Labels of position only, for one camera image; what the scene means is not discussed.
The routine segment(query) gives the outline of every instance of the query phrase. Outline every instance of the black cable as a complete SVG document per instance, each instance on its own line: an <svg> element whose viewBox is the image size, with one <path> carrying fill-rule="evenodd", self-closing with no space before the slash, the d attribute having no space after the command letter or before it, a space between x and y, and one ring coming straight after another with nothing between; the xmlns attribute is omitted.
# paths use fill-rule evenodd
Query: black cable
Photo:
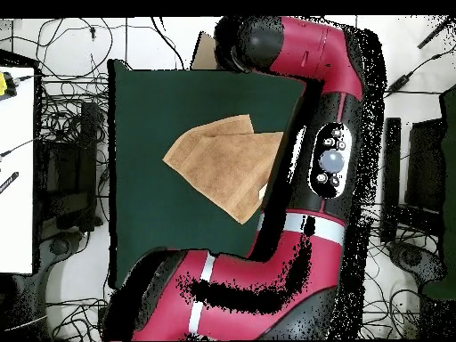
<svg viewBox="0 0 456 342"><path fill-rule="evenodd" d="M127 52L128 52L128 18L125 18L125 61L126 62L128 62Z"/></svg>
<svg viewBox="0 0 456 342"><path fill-rule="evenodd" d="M104 20L104 18L101 18L101 20L102 20L102 22L104 23L106 29L108 29L108 31L110 32L110 48L109 48L108 52L106 53L105 57L103 58L103 60L102 60L100 63L98 63L94 69L92 69L90 72L88 72L88 73L86 73L86 74L84 74L84 75L77 75L77 76L74 76L73 78L82 78L82 77L87 77L87 76L91 75L96 69L98 69L98 68L99 68L99 67L108 59L108 56L110 55L110 51L111 51L112 45L113 45L113 43L114 43L114 37L113 37L113 35L112 35L112 32L111 32L111 30L110 30L109 25L106 23L106 21ZM55 77L57 77L57 78L60 79L61 81L68 81L67 78L63 78L63 75L57 75L57 74L55 74L51 69L49 69L49 67L47 67L47 66L44 64L43 61L40 61L40 59L38 58L38 47L41 46L41 45L39 44L39 40L40 40L40 37L41 37L41 32L42 32L42 30L43 30L43 27L44 27L47 23L49 23L49 22L52 22L52 21L45 22L45 23L41 26L41 28L40 28L40 30L39 30L39 32L38 32L38 42L37 42L36 58L37 58L37 60L42 64L42 66L43 66L44 68L46 68L49 72L51 72ZM91 26L90 24L88 24L88 22L85 21L85 23L86 23L87 25L89 25L89 28L92 28L92 26ZM57 28L56 31L54 32L53 38L54 38L55 35L57 34L58 28Z"/></svg>
<svg viewBox="0 0 456 342"><path fill-rule="evenodd" d="M68 326L68 325L71 325L73 326L73 328L75 329L75 331L77 332L77 336L72 336L72 337L69 337L69 338L66 338L66 340L70 340L70 339L73 339L73 338L79 338L79 341L80 342L83 342L84 341L84 338L85 337L88 337L89 338L89 341L90 342L94 342L94 339L92 338L92 330L97 330L100 332L100 329L98 327L98 324L92 324L89 320L89 318L87 317L87 312L88 310L96 307L97 310L100 310L100 308L105 308L107 306L107 302L106 300L104 299L96 299L96 298L87 298L87 299L82 299L81 301L86 301L86 300L94 300L94 302L92 304L87 304L87 303L81 303L79 305L77 305L77 308L72 312L70 313L68 316L66 316L63 321L53 329L52 331L52 340L55 340L57 338L57 336L59 335L59 333L61 332L61 330L63 329L63 327L65 326ZM66 306L66 305L75 305L77 302L76 300L67 300L65 302L60 302L60 303L51 303L51 304L48 304L47 306ZM80 315L80 314L83 314L84 316L84 319L76 319L75 317L77 315ZM85 335L83 335L79 328L77 327L77 323L82 323L85 325L85 330L86 330L86 333Z"/></svg>
<svg viewBox="0 0 456 342"><path fill-rule="evenodd" d="M436 59L440 59L442 58L443 56L445 56L447 53L452 53L454 51L454 49L456 48L456 45L454 45L450 50L444 52L444 53L437 53L436 55L434 56L431 56L429 59L423 61L417 68L413 69L412 71L410 71L408 74L406 75L402 75L400 76L388 89L388 94L383 97L383 99L385 100L388 96L390 96L391 94L397 92L399 89L401 89L403 86L405 86L409 81L410 81L410 77L417 71L417 69L421 68L423 65L425 65L426 63L428 63L429 61L433 61L433 60L436 60Z"/></svg>
<svg viewBox="0 0 456 342"><path fill-rule="evenodd" d="M38 136L38 137L35 138L35 139L31 139L31 140L29 140L28 142L24 142L23 144L20 144L20 145L18 145L17 147L14 147L12 150L5 151L5 152L3 152L3 153L0 153L0 158L4 158L5 156L8 156L10 153L16 151L18 148L20 148L20 147L22 147L22 146L24 146L24 145L26 145L26 144L32 143L32 142L34 142L34 141L40 140L41 138L42 138L42 135Z"/></svg>
<svg viewBox="0 0 456 342"><path fill-rule="evenodd" d="M185 69L181 55L179 55L177 50L167 41L167 38L163 35L163 33L157 27L157 24L155 23L155 20L153 19L153 17L151 17L151 20L152 20L152 24L153 24L154 28L160 34L161 38L165 41L165 43L169 46L169 48L174 51L174 53L177 55L177 58L179 58L179 61L181 62L181 65L182 65L182 69Z"/></svg>

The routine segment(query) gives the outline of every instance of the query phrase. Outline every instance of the green fabric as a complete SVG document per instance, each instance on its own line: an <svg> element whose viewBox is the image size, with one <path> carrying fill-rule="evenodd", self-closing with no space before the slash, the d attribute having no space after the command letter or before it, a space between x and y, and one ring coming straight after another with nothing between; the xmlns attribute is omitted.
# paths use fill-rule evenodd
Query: green fabric
<svg viewBox="0 0 456 342"><path fill-rule="evenodd" d="M444 262L448 269L442 281L428 283L424 293L435 300L456 300L456 86L443 94L448 129L442 140L445 157Z"/></svg>
<svg viewBox="0 0 456 342"><path fill-rule="evenodd" d="M181 134L222 118L249 114L258 133L284 131L302 85L224 71L133 71L120 62L115 72L116 286L155 247L245 256L258 212L238 224L162 159Z"/></svg>

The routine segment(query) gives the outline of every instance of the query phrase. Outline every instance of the round button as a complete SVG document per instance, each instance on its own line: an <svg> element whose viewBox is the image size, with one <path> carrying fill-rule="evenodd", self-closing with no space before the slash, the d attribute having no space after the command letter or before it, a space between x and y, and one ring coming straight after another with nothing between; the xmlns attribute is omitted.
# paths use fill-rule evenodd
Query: round button
<svg viewBox="0 0 456 342"><path fill-rule="evenodd" d="M332 147L334 145L334 139L325 139L323 144L327 147Z"/></svg>
<svg viewBox="0 0 456 342"><path fill-rule="evenodd" d="M322 153L319 164L326 172L339 173L344 167L344 158L336 150L329 150Z"/></svg>
<svg viewBox="0 0 456 342"><path fill-rule="evenodd" d="M330 178L330 183L331 183L332 186L338 187L338 184L339 184L338 178L337 178L336 176L332 176L332 177Z"/></svg>
<svg viewBox="0 0 456 342"><path fill-rule="evenodd" d="M319 175L317 175L317 181L319 183L326 183L327 179L328 179L328 177L326 177L326 175L324 173L320 173Z"/></svg>

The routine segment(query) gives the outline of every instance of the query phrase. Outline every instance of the folded cloth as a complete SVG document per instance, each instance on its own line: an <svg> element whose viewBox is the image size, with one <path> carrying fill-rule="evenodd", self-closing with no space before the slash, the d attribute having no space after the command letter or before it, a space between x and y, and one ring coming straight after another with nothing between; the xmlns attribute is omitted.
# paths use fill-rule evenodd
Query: folded cloth
<svg viewBox="0 0 456 342"><path fill-rule="evenodd" d="M195 127L163 161L241 224L261 205L283 133L254 134L249 115Z"/></svg>

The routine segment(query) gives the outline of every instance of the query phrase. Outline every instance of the control buttons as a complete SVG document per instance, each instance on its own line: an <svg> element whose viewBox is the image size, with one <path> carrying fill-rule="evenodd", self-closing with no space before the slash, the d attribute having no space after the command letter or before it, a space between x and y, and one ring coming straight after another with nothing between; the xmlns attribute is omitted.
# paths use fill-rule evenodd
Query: control buttons
<svg viewBox="0 0 456 342"><path fill-rule="evenodd" d="M329 150L322 153L319 164L326 172L339 173L344 168L344 158L336 150Z"/></svg>
<svg viewBox="0 0 456 342"><path fill-rule="evenodd" d="M328 177L324 173L317 175L317 181L319 183L326 183L326 180L328 180Z"/></svg>
<svg viewBox="0 0 456 342"><path fill-rule="evenodd" d="M326 145L327 147L332 147L336 142L334 142L334 139L325 139L323 144Z"/></svg>
<svg viewBox="0 0 456 342"><path fill-rule="evenodd" d="M346 125L329 122L315 135L307 183L321 198L335 199L347 190L353 136Z"/></svg>
<svg viewBox="0 0 456 342"><path fill-rule="evenodd" d="M330 178L330 184L331 184L332 186L334 186L335 188L337 188L337 187L338 187L338 184L339 184L338 178L337 178L336 176L332 176L332 177Z"/></svg>

